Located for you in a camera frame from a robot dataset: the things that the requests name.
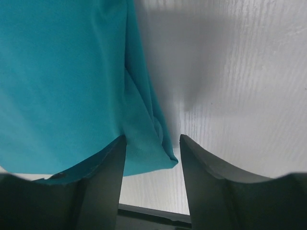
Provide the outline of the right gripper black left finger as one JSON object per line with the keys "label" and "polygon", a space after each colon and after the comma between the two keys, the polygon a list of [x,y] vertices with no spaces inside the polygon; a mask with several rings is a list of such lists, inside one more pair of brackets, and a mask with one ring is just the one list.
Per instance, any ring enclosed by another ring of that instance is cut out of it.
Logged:
{"label": "right gripper black left finger", "polygon": [[113,230],[126,158],[126,138],[48,179],[0,175],[3,230]]}

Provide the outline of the teal t shirt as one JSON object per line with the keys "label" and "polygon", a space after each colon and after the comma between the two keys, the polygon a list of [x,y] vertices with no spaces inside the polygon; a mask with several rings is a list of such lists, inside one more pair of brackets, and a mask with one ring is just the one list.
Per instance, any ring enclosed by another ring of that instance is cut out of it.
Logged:
{"label": "teal t shirt", "polygon": [[127,139],[124,175],[178,160],[131,0],[0,3],[0,164],[55,174]]}

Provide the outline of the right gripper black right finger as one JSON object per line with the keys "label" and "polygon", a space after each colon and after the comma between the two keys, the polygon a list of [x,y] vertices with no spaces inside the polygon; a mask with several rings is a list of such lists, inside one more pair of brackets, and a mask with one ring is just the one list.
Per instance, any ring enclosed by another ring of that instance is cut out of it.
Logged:
{"label": "right gripper black right finger", "polygon": [[272,179],[226,162],[187,135],[179,144],[194,230],[306,229],[306,173]]}

